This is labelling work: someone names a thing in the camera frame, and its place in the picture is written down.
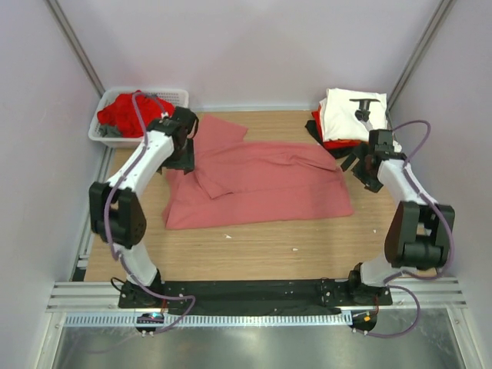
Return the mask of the pink t shirt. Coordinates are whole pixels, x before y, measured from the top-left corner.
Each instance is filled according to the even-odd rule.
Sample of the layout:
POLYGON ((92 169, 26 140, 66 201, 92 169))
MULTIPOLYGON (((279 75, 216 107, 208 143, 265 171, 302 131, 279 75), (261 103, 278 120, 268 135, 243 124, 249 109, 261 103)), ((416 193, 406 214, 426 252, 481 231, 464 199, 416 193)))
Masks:
POLYGON ((245 141, 242 125, 210 115, 194 139, 195 168, 169 170, 168 230, 353 214, 335 159, 320 145, 245 141))

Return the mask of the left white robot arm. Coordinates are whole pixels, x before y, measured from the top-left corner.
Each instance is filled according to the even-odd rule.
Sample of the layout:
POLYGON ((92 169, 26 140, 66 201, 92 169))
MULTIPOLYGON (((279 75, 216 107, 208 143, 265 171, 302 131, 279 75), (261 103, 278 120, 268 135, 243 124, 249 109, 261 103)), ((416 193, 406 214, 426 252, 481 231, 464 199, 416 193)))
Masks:
POLYGON ((105 182, 89 188, 91 231, 109 246, 111 256, 138 286, 136 298, 148 308, 164 297, 161 275, 144 243, 147 220, 140 197, 155 173, 163 168, 194 170, 194 142, 198 116, 177 107, 172 116, 155 119, 144 127, 144 137, 120 170, 105 182))

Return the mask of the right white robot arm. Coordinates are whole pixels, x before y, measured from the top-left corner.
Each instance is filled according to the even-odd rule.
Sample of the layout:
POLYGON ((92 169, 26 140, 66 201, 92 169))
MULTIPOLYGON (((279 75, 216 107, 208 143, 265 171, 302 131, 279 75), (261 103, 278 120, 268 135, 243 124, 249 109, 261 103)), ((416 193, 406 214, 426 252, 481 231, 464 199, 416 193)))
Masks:
POLYGON ((441 274, 446 270, 453 256, 455 211, 424 190, 407 156, 395 150, 392 131, 371 130, 368 142, 359 144, 341 168, 351 169, 371 192, 386 188, 397 205, 382 253, 349 274, 350 301, 366 303, 375 288, 403 274, 414 277, 418 271, 434 269, 441 274))

